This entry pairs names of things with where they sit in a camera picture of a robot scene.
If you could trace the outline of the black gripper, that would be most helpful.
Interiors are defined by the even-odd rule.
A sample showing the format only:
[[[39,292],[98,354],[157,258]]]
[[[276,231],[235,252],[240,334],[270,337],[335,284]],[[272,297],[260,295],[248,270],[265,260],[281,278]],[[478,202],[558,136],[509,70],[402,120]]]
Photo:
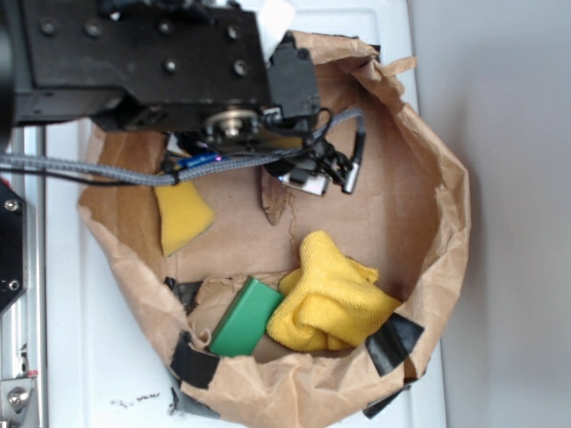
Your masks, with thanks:
[[[284,124],[265,127],[257,119],[220,119],[194,131],[172,132],[176,144],[193,156],[192,177],[262,167],[283,185],[322,195],[333,182],[343,185],[343,154],[327,141],[334,123],[312,130]]]

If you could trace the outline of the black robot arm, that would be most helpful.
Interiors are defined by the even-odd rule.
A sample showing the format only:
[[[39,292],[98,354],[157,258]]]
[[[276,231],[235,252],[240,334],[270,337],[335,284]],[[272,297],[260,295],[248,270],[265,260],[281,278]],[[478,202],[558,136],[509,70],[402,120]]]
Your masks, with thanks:
[[[305,191],[349,189],[353,165],[322,112],[310,52],[237,2],[1,4],[2,146],[15,128],[90,119],[173,136],[215,153],[215,169],[258,164]]]

